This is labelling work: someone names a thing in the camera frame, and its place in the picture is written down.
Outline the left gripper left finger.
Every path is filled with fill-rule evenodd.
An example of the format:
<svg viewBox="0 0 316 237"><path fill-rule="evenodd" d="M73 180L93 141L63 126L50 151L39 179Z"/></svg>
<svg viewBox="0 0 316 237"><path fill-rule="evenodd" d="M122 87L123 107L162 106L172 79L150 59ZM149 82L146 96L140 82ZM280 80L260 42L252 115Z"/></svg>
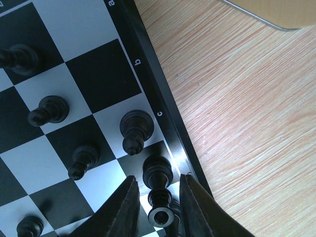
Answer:
<svg viewBox="0 0 316 237"><path fill-rule="evenodd" d="M138 182L129 175L106 202L68 237L136 237L140 213Z"/></svg>

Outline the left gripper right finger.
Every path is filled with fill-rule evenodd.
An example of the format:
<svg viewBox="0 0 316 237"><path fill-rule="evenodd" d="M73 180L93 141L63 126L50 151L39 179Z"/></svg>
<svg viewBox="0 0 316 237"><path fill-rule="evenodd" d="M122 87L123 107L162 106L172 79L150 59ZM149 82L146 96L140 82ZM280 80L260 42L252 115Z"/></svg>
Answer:
<svg viewBox="0 0 316 237"><path fill-rule="evenodd" d="M252 237L191 175L180 176L180 206L186 237Z"/></svg>

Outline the black queen chess piece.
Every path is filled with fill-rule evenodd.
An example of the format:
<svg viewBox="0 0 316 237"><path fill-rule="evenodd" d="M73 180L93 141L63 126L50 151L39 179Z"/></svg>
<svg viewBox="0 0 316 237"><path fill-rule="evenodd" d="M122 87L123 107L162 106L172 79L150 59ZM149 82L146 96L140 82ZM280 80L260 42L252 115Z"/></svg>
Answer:
<svg viewBox="0 0 316 237"><path fill-rule="evenodd" d="M148 202L152 209L148 214L151 225L166 228L174 220L174 212L170 208L172 194L167 187L173 181L170 162L162 156L149 156L143 163L143 182L151 191Z"/></svg>

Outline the black pawn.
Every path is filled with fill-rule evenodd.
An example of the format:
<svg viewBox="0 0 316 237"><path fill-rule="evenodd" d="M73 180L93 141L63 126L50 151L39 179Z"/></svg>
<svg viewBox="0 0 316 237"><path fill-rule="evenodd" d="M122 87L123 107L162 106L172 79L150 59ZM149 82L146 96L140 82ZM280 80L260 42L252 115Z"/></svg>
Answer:
<svg viewBox="0 0 316 237"><path fill-rule="evenodd" d="M33 76L42 68L41 54L25 44L0 49L0 67L22 76Z"/></svg>
<svg viewBox="0 0 316 237"><path fill-rule="evenodd" d="M39 237L44 229L44 223L37 216L26 216L17 225L18 237Z"/></svg>
<svg viewBox="0 0 316 237"><path fill-rule="evenodd" d="M92 144L77 147L72 155L73 162L68 168L68 176L74 181L80 180L88 170L95 168L100 161L100 150Z"/></svg>
<svg viewBox="0 0 316 237"><path fill-rule="evenodd" d="M47 123L60 123L70 111L68 102L61 96L49 95L42 98L36 109L28 114L28 123L39 127Z"/></svg>

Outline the black bishop chess piece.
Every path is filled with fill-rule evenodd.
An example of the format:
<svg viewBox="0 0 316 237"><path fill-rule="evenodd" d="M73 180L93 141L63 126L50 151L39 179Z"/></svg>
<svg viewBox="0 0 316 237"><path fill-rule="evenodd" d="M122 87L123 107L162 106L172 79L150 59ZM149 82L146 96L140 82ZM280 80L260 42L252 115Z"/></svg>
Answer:
<svg viewBox="0 0 316 237"><path fill-rule="evenodd" d="M143 110L131 110L126 113L119 124L124 137L123 150L130 156L139 154L154 132L154 122L151 116Z"/></svg>

